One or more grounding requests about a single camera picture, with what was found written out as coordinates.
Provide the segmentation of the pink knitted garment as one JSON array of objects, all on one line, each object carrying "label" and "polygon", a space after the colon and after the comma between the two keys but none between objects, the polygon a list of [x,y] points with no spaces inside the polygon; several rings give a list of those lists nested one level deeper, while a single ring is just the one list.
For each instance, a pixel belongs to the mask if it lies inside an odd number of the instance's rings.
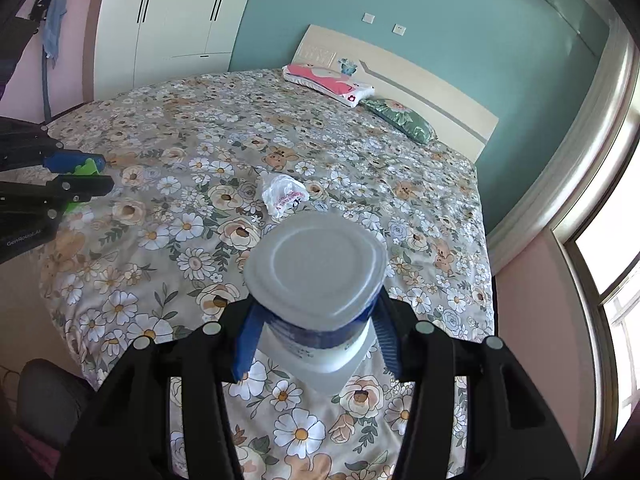
[{"label": "pink knitted garment", "polygon": [[12,431],[21,442],[22,449],[27,453],[32,462],[46,474],[49,479],[52,479],[56,466],[58,466],[60,451],[34,437],[20,426],[14,425]]}]

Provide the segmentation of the hanging blue clothes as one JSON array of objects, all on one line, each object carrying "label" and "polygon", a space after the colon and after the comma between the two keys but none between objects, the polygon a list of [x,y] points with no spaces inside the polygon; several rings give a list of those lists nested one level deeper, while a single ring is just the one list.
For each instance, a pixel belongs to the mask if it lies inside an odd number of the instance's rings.
[{"label": "hanging blue clothes", "polygon": [[67,0],[34,0],[26,18],[20,19],[21,43],[26,47],[32,36],[40,35],[41,61],[47,70],[60,54],[62,21],[67,12]]}]

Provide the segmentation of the pink white pillow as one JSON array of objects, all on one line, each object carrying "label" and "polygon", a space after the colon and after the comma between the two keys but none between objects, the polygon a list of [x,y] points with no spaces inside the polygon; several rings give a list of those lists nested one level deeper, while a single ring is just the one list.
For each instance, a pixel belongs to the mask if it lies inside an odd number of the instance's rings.
[{"label": "pink white pillow", "polygon": [[358,82],[351,76],[324,67],[288,64],[282,67],[282,76],[292,84],[322,93],[350,108],[375,95],[375,88],[370,84]]}]

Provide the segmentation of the green leaf pillow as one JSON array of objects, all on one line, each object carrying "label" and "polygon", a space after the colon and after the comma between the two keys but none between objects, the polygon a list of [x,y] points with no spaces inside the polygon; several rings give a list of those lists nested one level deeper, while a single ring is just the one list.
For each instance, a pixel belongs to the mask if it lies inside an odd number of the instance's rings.
[{"label": "green leaf pillow", "polygon": [[412,108],[391,99],[364,99],[360,105],[381,117],[390,125],[405,133],[417,144],[427,144],[437,139],[434,127]]}]

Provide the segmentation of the white blue plastic jar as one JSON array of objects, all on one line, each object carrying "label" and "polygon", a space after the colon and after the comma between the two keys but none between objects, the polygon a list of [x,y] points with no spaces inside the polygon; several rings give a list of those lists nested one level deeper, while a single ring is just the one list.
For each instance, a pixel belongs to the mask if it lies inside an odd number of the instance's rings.
[{"label": "white blue plastic jar", "polygon": [[371,315],[387,260],[383,242],[338,214],[283,220],[244,266],[266,315],[258,350],[310,388],[340,392],[374,343]]}]

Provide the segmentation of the window with frame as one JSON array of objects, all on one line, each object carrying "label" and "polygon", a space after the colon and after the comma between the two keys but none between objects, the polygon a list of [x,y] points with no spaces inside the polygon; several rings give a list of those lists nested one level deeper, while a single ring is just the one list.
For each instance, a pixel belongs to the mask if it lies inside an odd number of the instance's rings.
[{"label": "window with frame", "polygon": [[552,230],[582,307],[593,360],[587,468],[622,438],[639,407],[639,129],[596,160]]}]

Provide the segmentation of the cream wooden headboard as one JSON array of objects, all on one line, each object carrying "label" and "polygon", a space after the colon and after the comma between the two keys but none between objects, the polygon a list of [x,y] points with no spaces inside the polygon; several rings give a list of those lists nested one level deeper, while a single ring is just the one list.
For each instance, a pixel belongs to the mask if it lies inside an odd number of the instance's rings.
[{"label": "cream wooden headboard", "polygon": [[471,162],[486,148],[498,117],[439,76],[390,51],[335,30],[311,24],[292,57],[348,73],[370,84],[378,98],[411,108],[432,127],[439,140]]}]

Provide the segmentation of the green toy building block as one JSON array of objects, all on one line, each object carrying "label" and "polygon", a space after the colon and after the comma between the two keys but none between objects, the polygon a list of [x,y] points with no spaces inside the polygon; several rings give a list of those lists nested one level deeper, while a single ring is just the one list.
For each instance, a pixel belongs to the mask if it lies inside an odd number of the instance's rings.
[{"label": "green toy building block", "polygon": [[78,167],[75,172],[70,174],[72,180],[62,183],[62,189],[70,193],[70,201],[66,205],[65,212],[70,214],[80,204],[87,203],[96,195],[96,186],[99,182],[96,177],[100,173],[91,170],[88,167]]}]

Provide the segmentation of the white wardrobe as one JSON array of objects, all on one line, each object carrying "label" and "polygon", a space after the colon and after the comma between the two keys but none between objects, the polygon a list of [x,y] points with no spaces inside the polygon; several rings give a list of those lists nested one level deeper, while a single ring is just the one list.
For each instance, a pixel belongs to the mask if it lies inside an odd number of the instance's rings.
[{"label": "white wardrobe", "polygon": [[224,73],[248,0],[102,0],[93,95]]}]

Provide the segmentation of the white plastic bag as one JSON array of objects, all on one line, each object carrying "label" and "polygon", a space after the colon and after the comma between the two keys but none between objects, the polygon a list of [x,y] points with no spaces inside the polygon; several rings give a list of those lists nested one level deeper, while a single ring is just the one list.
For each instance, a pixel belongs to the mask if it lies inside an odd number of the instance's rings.
[{"label": "white plastic bag", "polygon": [[261,172],[258,188],[260,198],[273,220],[281,220],[296,205],[309,200],[305,185],[285,174]]}]

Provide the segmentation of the grey trouser leg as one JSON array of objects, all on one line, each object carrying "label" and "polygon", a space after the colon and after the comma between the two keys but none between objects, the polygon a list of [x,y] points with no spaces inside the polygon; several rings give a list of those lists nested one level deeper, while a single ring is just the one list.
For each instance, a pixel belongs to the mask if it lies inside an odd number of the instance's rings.
[{"label": "grey trouser leg", "polygon": [[50,361],[31,360],[18,381],[17,426],[62,451],[95,395],[85,378]]}]

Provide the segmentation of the white wall socket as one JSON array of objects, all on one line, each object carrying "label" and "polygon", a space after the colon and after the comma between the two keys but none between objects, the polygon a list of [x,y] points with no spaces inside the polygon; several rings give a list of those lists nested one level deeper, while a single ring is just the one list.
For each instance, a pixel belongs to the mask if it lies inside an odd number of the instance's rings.
[{"label": "white wall socket", "polygon": [[404,35],[405,35],[405,32],[406,32],[406,28],[405,28],[405,26],[402,26],[402,25],[396,24],[396,25],[393,27],[393,33],[394,33],[395,35],[398,35],[398,36],[404,36]]}]

